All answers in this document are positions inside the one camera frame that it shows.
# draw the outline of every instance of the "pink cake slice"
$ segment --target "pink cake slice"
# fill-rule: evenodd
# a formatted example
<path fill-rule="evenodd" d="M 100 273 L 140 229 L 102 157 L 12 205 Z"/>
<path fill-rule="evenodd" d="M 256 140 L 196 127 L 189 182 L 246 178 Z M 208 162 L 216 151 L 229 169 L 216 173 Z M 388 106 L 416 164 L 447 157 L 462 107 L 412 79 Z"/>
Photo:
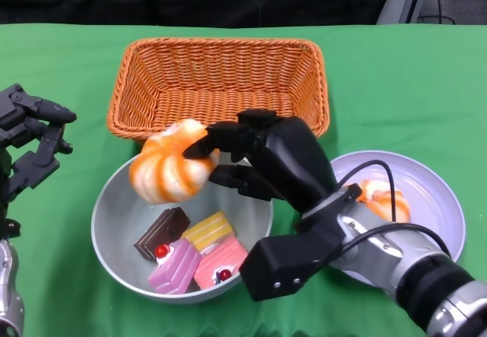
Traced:
<path fill-rule="evenodd" d="M 226 238 L 213 250 L 203 256 L 195 274 L 195 280 L 198 286 L 201 289 L 207 289 L 216 285 L 216 273 L 225 269 L 230 271 L 232 276 L 235 275 L 238 273 L 246 257 L 247 251 L 235 236 Z"/>
<path fill-rule="evenodd" d="M 172 242 L 169 247 L 170 254 L 151 273 L 149 284 L 160 294 L 184 294 L 202 256 L 186 238 Z"/>

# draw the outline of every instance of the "bowl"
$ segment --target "bowl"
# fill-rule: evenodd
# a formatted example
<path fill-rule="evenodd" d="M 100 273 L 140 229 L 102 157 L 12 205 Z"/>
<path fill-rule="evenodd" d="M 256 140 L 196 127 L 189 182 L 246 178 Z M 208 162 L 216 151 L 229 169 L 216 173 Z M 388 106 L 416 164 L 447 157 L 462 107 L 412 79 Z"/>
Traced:
<path fill-rule="evenodd" d="M 133 160 L 122 165 L 107 181 L 91 219 L 94 250 L 108 273 L 135 293 L 169 304 L 194 304 L 212 299 L 240 282 L 240 273 L 236 273 L 225 282 L 204 290 L 189 289 L 179 295 L 155 293 L 148 283 L 148 276 L 156 264 L 142 258 L 134 243 L 165 209 L 180 206 L 191 220 L 190 227 L 217 211 L 223 211 L 237 239 L 248 252 L 259 239 L 270 233 L 272 202 L 241 196 L 236 189 L 207 183 L 186 202 L 148 204 L 129 183 L 129 166 Z M 231 164 L 230 156 L 222 154 L 220 164 Z"/>

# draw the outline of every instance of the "red cherry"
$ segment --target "red cherry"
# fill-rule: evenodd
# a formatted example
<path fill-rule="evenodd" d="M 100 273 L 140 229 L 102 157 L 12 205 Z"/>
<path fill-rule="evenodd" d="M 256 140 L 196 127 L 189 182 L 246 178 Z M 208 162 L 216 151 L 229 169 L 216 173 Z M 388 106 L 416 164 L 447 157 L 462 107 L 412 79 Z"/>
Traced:
<path fill-rule="evenodd" d="M 221 270 L 220 271 L 220 280 L 225 281 L 231 278 L 230 270 Z"/>
<path fill-rule="evenodd" d="M 158 259 L 162 259 L 163 257 L 167 256 L 169 253 L 170 248 L 167 244 L 160 244 L 159 246 L 155 247 L 154 256 Z"/>

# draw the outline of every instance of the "wicker basket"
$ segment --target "wicker basket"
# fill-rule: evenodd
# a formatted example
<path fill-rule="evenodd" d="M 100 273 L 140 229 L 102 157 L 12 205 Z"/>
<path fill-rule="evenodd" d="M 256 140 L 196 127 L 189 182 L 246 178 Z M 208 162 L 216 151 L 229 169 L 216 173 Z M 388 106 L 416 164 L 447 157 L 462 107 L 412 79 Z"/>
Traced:
<path fill-rule="evenodd" d="M 248 108 L 329 125 L 323 56 L 307 40 L 145 39 L 123 56 L 107 126 L 144 141 L 179 119 L 205 125 Z"/>

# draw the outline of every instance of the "toy food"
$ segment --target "toy food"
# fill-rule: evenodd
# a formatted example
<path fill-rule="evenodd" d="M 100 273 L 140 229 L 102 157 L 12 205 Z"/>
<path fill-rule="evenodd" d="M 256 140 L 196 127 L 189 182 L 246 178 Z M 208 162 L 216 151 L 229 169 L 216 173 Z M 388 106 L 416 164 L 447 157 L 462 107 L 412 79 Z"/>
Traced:
<path fill-rule="evenodd" d="M 151 204 L 184 202 L 194 196 L 217 166 L 219 151 L 198 160 L 186 159 L 183 152 L 206 133 L 200 122 L 184 119 L 151 136 L 129 169 L 134 190 Z"/>
<path fill-rule="evenodd" d="M 247 251 L 235 236 L 226 238 L 203 256 L 195 274 L 198 286 L 207 289 L 226 281 L 238 272 L 246 257 Z"/>
<path fill-rule="evenodd" d="M 169 244 L 181 238 L 188 228 L 190 220 L 182 208 L 166 209 L 159 218 L 134 244 L 142 257 L 155 261 L 155 248 L 160 244 Z"/>
<path fill-rule="evenodd" d="M 362 194 L 358 201 L 363 202 L 376 215 L 386 221 L 392 221 L 392 204 L 390 198 L 390 186 L 387 181 L 364 180 L 360 183 Z M 399 190 L 395 190 L 396 195 L 396 221 L 399 223 L 409 223 L 410 209 L 409 204 Z"/>
<path fill-rule="evenodd" d="M 184 294 L 202 259 L 193 245 L 181 238 L 154 250 L 158 267 L 150 274 L 149 284 L 160 294 Z"/>
<path fill-rule="evenodd" d="M 234 230 L 220 211 L 186 230 L 182 237 L 187 238 L 198 252 L 207 253 L 223 238 L 233 234 Z"/>

